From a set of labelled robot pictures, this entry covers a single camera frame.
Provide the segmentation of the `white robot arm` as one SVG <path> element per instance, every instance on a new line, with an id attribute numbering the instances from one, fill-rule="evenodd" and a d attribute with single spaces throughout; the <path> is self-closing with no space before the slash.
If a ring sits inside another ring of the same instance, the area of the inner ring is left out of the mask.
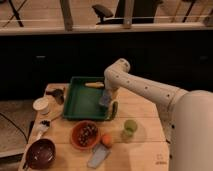
<path id="1" fill-rule="evenodd" d="M 169 171 L 213 171 L 213 92 L 187 91 L 131 75 L 129 70 L 124 58 L 108 66 L 106 90 L 126 88 L 172 114 Z"/>

